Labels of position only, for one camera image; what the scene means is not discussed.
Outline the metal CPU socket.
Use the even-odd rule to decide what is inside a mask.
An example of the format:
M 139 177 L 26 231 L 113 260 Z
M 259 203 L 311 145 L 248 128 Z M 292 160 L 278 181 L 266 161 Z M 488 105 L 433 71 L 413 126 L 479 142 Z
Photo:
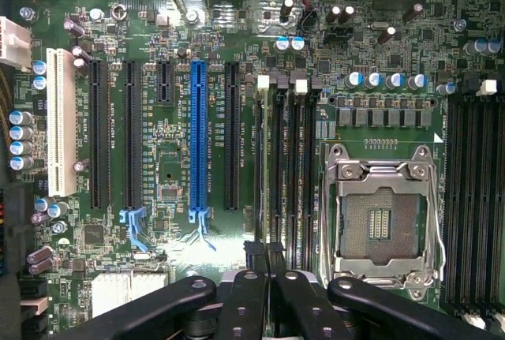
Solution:
M 319 219 L 320 281 L 352 277 L 423 301 L 444 279 L 436 164 L 428 146 L 408 159 L 357 159 L 326 148 Z

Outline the silver finned heatsink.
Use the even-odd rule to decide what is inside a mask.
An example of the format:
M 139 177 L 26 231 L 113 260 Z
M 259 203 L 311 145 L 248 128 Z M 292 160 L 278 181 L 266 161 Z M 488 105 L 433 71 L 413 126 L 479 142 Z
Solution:
M 165 274 L 100 274 L 92 281 L 92 318 L 167 286 Z

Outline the long black expansion slot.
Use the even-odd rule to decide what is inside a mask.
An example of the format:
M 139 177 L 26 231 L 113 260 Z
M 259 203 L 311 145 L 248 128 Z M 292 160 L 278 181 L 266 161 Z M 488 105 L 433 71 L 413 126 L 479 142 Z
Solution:
M 109 204 L 109 101 L 108 66 L 93 59 L 88 65 L 89 192 L 94 209 Z
M 225 64 L 225 174 L 224 208 L 237 210 L 240 170 L 240 64 Z
M 139 239 L 140 220 L 145 217 L 143 201 L 143 135 L 142 83 L 140 64 L 122 63 L 122 128 L 123 128 L 123 209 L 120 216 L 128 224 L 133 247 L 146 252 L 148 247 Z

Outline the green motherboard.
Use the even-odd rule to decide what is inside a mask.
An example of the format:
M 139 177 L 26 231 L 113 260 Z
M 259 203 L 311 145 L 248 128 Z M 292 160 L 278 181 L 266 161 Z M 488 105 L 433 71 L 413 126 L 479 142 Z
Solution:
M 460 95 L 459 311 L 443 307 L 444 279 L 413 301 L 465 321 L 461 301 L 465 214 L 465 87 L 486 79 L 505 95 L 505 0 L 0 0 L 0 16 L 32 31 L 28 73 L 0 64 L 0 340 L 54 340 L 92 318 L 92 281 L 100 274 L 165 274 L 173 284 L 202 276 L 220 284 L 247 268 L 244 243 L 255 240 L 254 103 L 257 76 L 268 92 L 269 240 L 262 340 L 304 340 L 281 317 L 268 266 L 271 242 L 271 105 L 287 76 L 284 105 L 282 235 L 288 269 L 326 288 L 319 276 L 321 181 L 326 148 L 343 144 L 357 159 L 408 159 L 429 147 L 438 174 L 444 229 L 447 97 Z M 77 192 L 50 196 L 47 172 L 47 56 L 62 48 L 76 71 Z M 88 65 L 108 66 L 109 204 L 91 208 Z M 189 222 L 190 62 L 208 74 L 208 234 Z M 140 64 L 143 201 L 133 247 L 123 209 L 122 63 Z M 157 103 L 159 61 L 174 68 L 174 105 Z M 237 210 L 224 208 L 225 64 L 240 64 L 240 170 Z M 288 232 L 289 95 L 296 74 L 308 92 L 301 104 L 297 268 Z M 311 77 L 322 82 L 316 105 L 314 262 L 306 261 L 305 102 Z

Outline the blue expansion slot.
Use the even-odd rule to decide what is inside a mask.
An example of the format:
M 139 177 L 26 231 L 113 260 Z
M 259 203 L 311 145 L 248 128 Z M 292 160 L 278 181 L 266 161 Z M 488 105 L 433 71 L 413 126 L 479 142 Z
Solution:
M 208 206 L 208 68 L 205 61 L 190 62 L 190 191 L 189 222 L 197 224 L 199 238 L 215 251 L 206 238 Z

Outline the short black expansion slot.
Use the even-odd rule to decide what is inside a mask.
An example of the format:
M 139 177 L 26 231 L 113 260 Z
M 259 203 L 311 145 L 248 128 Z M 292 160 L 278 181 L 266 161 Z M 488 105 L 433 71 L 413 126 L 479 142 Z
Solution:
M 170 61 L 159 61 L 156 70 L 157 103 L 174 105 L 174 68 Z

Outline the white expansion slot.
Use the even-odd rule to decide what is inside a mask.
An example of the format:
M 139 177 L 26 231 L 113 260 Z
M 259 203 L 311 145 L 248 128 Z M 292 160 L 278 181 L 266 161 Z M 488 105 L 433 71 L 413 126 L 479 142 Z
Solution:
M 47 56 L 47 172 L 50 196 L 77 192 L 76 71 L 73 56 L 48 48 Z

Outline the white power connector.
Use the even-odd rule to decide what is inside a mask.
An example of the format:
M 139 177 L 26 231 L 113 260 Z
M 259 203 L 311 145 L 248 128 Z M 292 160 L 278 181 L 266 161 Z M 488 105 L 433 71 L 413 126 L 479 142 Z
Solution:
M 32 31 L 0 16 L 0 64 L 28 73 L 32 68 Z

